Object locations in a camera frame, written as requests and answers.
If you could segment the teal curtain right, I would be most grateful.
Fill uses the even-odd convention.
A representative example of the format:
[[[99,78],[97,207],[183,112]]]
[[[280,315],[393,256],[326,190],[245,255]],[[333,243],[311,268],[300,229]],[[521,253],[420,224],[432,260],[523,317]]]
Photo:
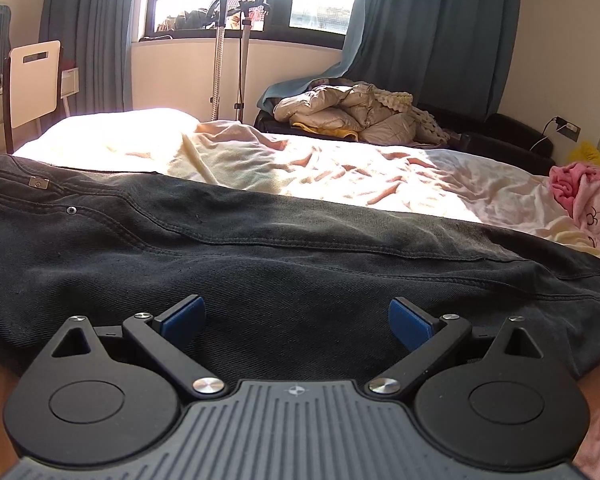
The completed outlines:
[[[500,107],[520,0],[354,0],[340,40],[318,30],[294,32],[294,0],[268,2],[270,38],[340,47],[340,60],[324,70],[325,78],[407,91],[416,103],[476,119]]]

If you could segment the white wrinkled bed sheet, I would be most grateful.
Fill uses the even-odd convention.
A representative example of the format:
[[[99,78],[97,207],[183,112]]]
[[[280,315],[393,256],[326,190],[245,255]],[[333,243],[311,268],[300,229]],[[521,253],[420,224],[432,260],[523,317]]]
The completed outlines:
[[[600,259],[546,177],[446,148],[376,146],[200,122],[173,108],[72,116],[16,156],[77,170],[156,172],[236,190],[499,226]]]

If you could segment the teal curtain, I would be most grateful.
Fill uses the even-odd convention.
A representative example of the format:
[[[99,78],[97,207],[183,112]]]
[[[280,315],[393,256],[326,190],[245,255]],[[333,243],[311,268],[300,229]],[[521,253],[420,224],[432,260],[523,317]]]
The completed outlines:
[[[38,38],[58,40],[76,63],[78,114],[132,108],[131,46],[137,0],[44,0]]]
[[[340,40],[318,30],[294,32],[294,0],[268,2],[270,38],[340,47],[340,60],[324,70],[325,78],[407,91],[416,103],[476,119],[500,107],[520,0],[354,0]]]

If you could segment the yellow object near socket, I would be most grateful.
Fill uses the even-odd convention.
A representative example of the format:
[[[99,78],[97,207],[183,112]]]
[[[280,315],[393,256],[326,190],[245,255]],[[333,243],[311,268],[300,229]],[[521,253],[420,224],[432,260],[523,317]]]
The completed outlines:
[[[600,166],[600,151],[590,142],[582,141],[571,150],[567,162],[585,162],[586,164]]]

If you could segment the black sofa bench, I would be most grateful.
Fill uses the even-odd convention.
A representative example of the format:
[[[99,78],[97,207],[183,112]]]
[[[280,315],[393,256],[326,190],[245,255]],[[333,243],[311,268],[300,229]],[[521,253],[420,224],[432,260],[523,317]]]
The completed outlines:
[[[516,119],[494,113],[478,120],[430,105],[424,110],[450,134],[451,150],[505,162],[539,176],[547,176],[556,165],[553,142]]]

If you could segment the wall power socket with plug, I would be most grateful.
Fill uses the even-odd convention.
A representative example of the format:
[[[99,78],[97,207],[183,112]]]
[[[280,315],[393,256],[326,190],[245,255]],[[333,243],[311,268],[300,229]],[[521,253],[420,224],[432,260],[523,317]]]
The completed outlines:
[[[561,134],[570,141],[577,142],[577,140],[579,140],[581,132],[581,128],[579,126],[575,125],[573,122],[568,122],[568,120],[565,120],[565,118],[554,116],[545,124],[541,133],[541,137],[532,144],[530,151],[533,152],[539,145],[550,140],[550,138],[546,135],[547,128],[550,125],[554,125],[555,132]]]

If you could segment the black denim trousers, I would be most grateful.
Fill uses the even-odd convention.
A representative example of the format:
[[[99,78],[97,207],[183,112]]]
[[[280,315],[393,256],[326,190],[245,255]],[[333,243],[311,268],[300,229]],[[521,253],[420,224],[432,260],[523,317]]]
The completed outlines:
[[[228,382],[365,382],[401,359],[402,296],[497,330],[526,318],[573,376],[600,362],[600,259],[492,226],[0,156],[0,363],[65,320],[204,298],[187,352]]]

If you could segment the teal curtain left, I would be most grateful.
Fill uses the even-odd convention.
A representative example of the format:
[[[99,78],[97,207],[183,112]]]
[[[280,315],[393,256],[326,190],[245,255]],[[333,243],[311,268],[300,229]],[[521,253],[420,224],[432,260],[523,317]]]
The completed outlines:
[[[131,46],[137,0],[44,0],[38,38],[58,40],[76,63],[78,114],[132,108]]]

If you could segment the beige quilted jacket pile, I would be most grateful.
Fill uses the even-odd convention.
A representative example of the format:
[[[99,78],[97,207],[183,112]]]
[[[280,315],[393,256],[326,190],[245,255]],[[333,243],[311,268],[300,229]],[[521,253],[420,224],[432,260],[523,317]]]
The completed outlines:
[[[408,92],[392,92],[365,81],[319,79],[273,107],[276,122],[306,133],[375,145],[445,146],[451,136]]]

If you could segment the white wooden chair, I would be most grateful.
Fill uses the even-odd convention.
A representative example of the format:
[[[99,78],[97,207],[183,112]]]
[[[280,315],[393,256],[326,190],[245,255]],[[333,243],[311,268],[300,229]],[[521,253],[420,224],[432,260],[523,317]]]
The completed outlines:
[[[58,40],[10,50],[3,73],[3,125],[8,154],[15,151],[15,128],[40,119],[58,107],[61,57]]]

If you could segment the pink fleece garment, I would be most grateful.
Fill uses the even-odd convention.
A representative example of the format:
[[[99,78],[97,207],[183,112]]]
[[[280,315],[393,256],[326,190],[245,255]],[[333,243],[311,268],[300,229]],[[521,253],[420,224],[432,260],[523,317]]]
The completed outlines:
[[[554,200],[600,249],[600,166],[573,162],[550,170]]]

